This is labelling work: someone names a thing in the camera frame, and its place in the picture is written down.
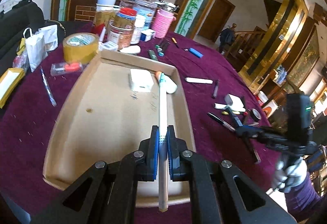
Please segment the right gloved hand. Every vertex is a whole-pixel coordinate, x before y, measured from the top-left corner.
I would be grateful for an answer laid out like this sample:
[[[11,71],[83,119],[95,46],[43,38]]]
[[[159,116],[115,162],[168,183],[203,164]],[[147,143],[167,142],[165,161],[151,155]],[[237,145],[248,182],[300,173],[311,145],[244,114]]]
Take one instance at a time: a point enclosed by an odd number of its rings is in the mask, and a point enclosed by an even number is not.
[[[302,184],[307,178],[307,163],[302,157],[281,154],[275,165],[272,189],[289,193],[292,188]]]

